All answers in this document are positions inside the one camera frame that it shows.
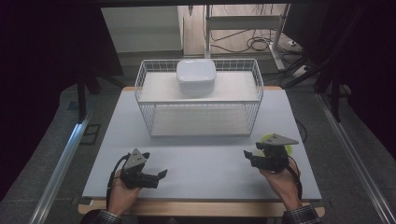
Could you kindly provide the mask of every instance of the white plastic container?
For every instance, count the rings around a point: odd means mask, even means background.
[[[205,95],[215,88],[216,66],[210,59],[182,60],[177,64],[180,92]]]

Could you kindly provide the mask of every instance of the container lid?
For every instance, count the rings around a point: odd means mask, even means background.
[[[216,66],[210,59],[182,60],[177,64],[179,82],[207,82],[216,78]]]

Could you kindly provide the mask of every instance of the hand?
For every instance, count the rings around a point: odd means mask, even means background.
[[[300,176],[300,171],[297,169],[296,163],[292,159],[289,159],[289,164],[291,169]],[[265,176],[271,189],[282,200],[286,209],[293,210],[303,206],[298,198],[296,182],[287,169],[274,174],[269,171],[260,170],[260,174]]]
[[[141,188],[128,189],[120,180],[120,170],[116,172],[111,188],[110,201],[107,211],[117,216],[122,216],[137,199]]]

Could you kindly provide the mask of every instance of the white wall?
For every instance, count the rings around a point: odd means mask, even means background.
[[[181,50],[177,7],[102,8],[118,53]]]

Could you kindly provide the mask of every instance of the yellow-green gripper tip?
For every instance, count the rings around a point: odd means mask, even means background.
[[[268,134],[264,135],[262,137],[262,139],[260,139],[260,142],[262,143],[263,141],[265,141],[268,138],[270,138],[272,135],[273,135],[273,133],[268,133]],[[285,145],[285,150],[286,150],[286,152],[288,153],[289,156],[293,152],[293,148],[291,147],[291,145]]]

